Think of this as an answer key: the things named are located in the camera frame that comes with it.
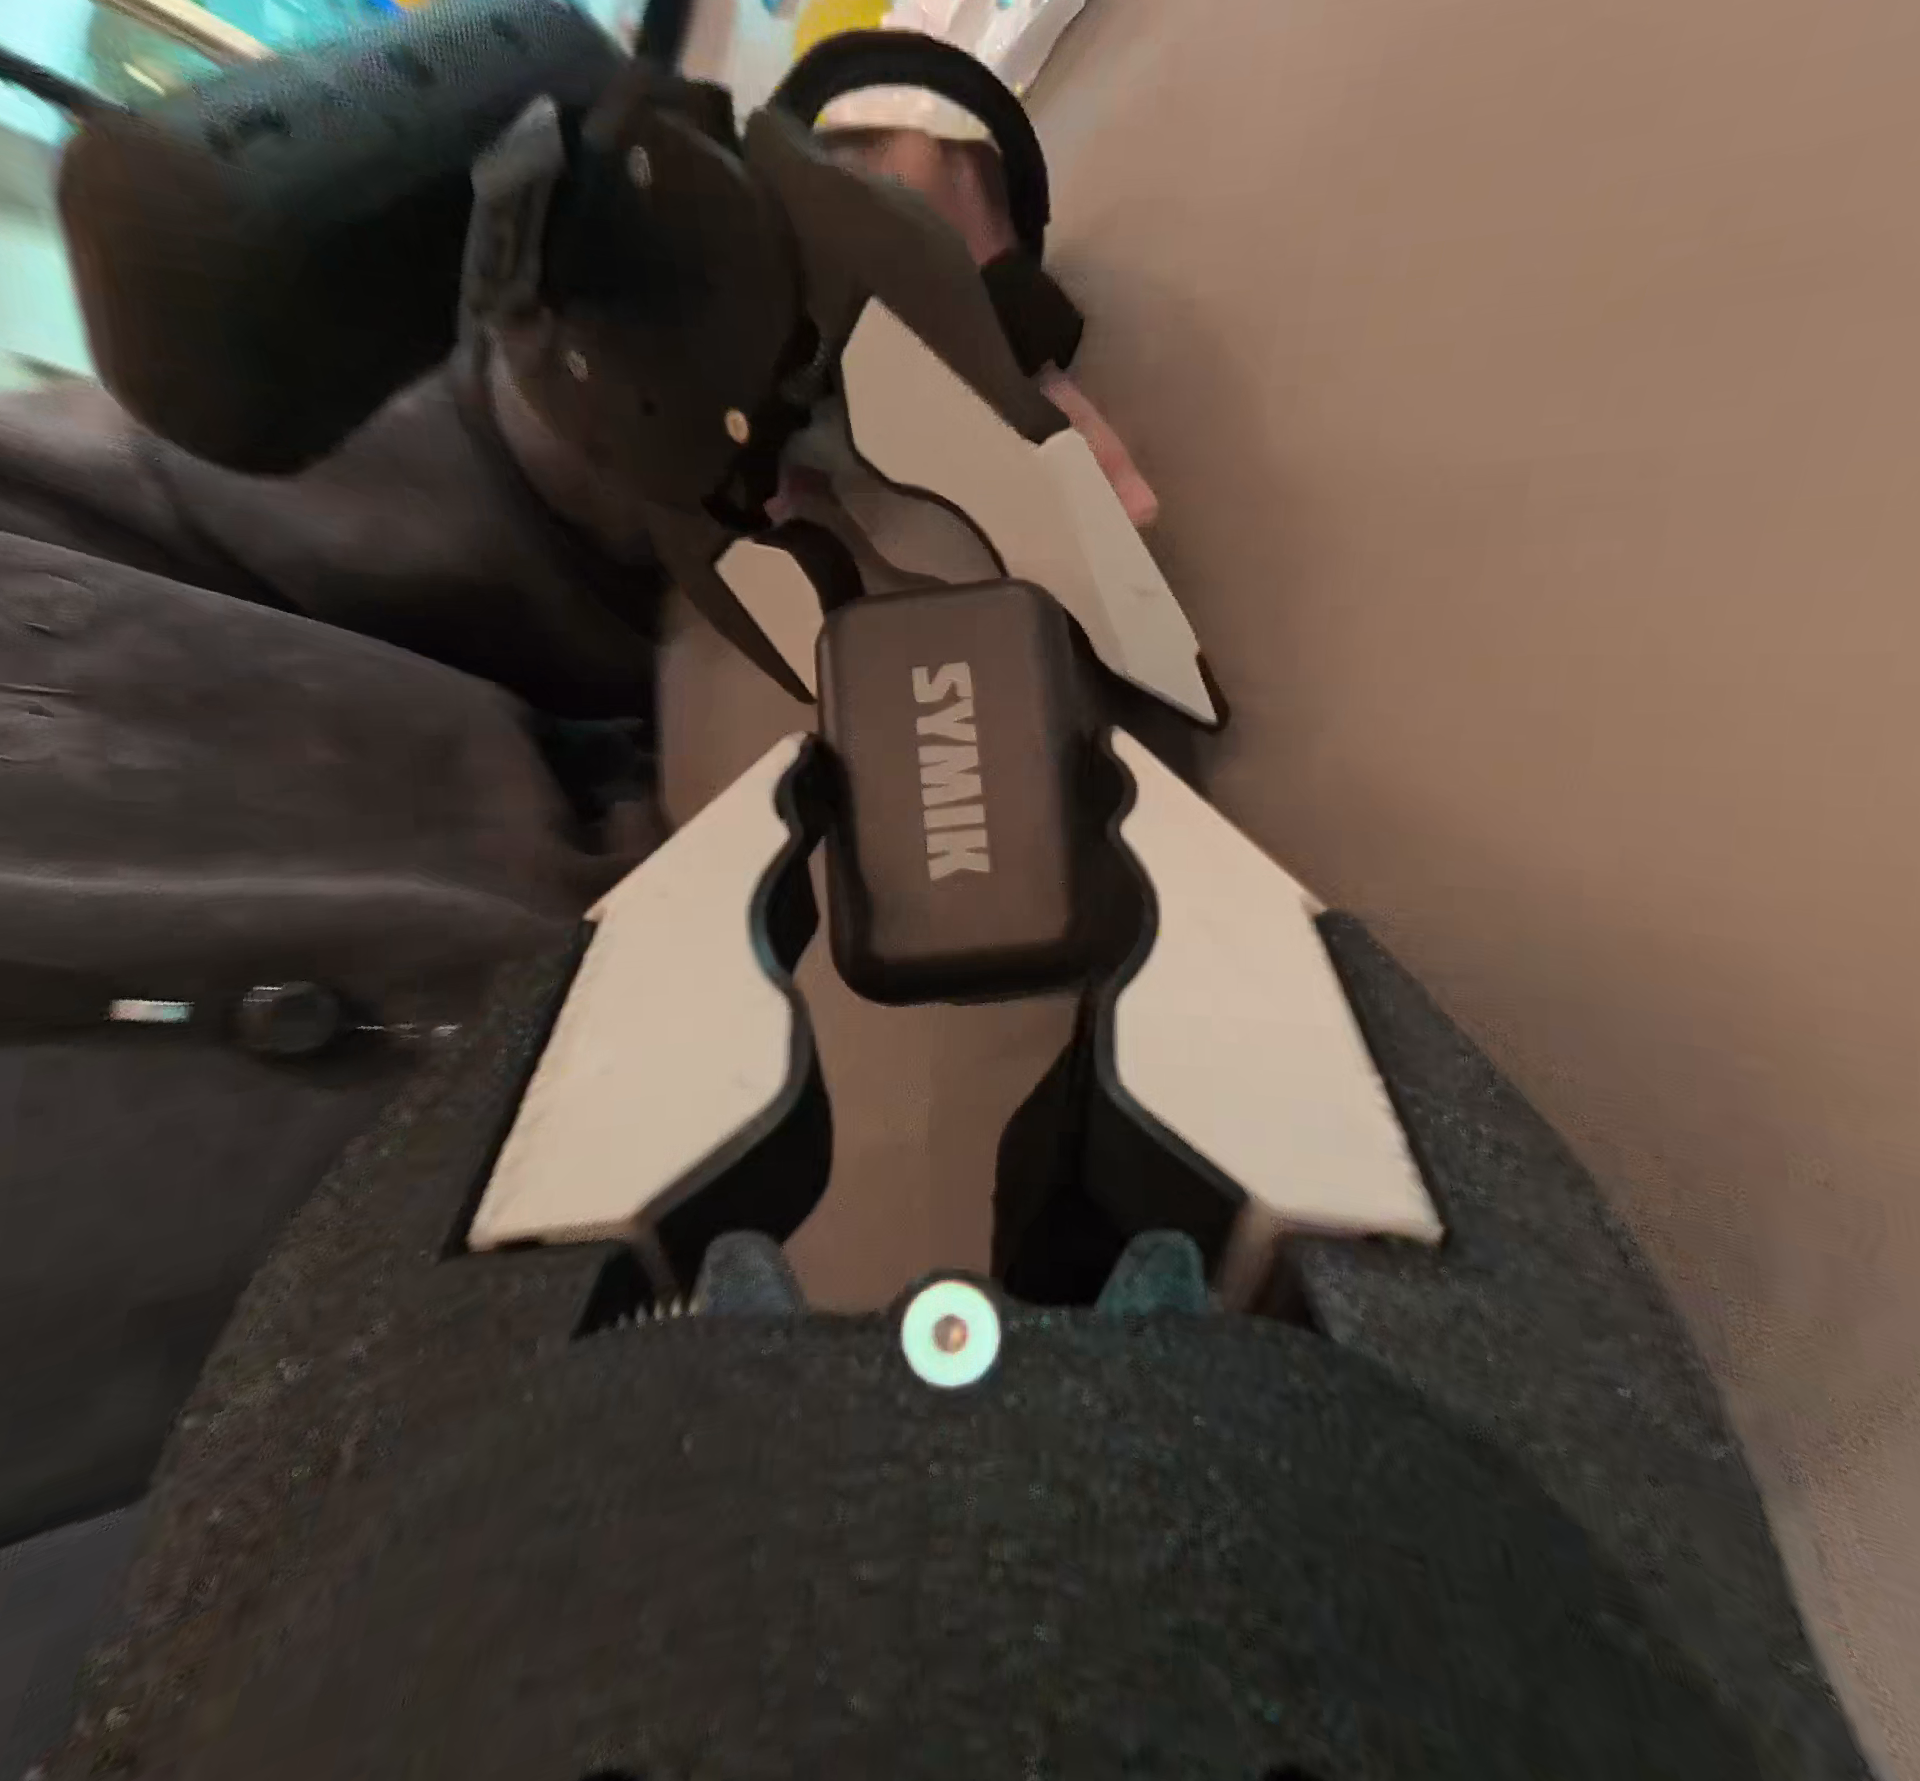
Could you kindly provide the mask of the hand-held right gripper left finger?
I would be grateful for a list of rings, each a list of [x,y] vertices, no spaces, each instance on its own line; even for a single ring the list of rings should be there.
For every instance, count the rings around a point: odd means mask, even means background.
[[[712,1240],[790,1240],[831,1179],[798,964],[818,929],[806,735],[780,738],[588,912],[468,1253],[621,1243],[688,1293]]]

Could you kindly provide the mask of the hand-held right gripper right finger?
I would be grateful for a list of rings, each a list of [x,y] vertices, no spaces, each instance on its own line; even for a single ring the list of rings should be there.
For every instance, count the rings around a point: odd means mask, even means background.
[[[1113,923],[1003,1130],[994,1282],[1088,1303],[1130,1240],[1179,1235],[1211,1303],[1267,1312],[1295,1245],[1441,1248],[1324,907],[1142,741],[1111,728],[1097,776]]]

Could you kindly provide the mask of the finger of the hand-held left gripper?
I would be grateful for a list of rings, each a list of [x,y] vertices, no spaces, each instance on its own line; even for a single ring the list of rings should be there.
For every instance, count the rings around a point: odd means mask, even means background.
[[[838,362],[850,445],[877,476],[970,521],[1009,578],[1058,598],[1107,674],[1224,725],[1197,633],[1074,424],[1025,439],[877,297]]]
[[[826,618],[860,598],[860,567],[837,537],[750,537],[714,578],[727,592],[722,630],[783,695],[812,703]]]

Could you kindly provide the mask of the small black case white print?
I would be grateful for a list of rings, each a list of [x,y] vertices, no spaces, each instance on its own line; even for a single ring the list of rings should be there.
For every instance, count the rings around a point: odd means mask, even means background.
[[[881,1005],[1017,1001],[1094,969],[1094,706],[1042,588],[870,592],[816,646],[831,953]]]

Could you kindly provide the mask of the grey desk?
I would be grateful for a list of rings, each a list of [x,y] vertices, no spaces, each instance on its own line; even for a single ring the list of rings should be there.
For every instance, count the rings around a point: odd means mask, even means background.
[[[1583,1154],[1917,1776],[1917,0],[1090,0],[1211,797]]]

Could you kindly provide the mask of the person's left hand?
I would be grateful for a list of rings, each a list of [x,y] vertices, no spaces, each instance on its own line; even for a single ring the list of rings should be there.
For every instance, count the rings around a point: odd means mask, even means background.
[[[841,155],[920,194],[964,236],[984,271],[1003,255],[1022,252],[1003,186],[1003,161],[990,141],[886,129],[847,135]],[[1159,513],[1158,495],[1097,403],[1085,397],[1058,362],[1033,362],[1033,378],[1088,439],[1097,466],[1127,518],[1137,526],[1150,526]]]

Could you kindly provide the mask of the yellow packet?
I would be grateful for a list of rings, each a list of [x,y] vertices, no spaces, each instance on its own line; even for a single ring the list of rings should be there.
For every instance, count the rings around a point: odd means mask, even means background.
[[[880,28],[894,4],[897,0],[802,0],[792,18],[790,64],[802,64],[826,41]]]

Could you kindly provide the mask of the person's dark grey clothing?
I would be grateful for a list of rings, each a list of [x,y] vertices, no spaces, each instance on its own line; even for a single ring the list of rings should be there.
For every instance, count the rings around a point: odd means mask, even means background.
[[[656,576],[501,393],[290,479],[2,400],[2,1543],[146,1494],[335,1157],[666,835]]]

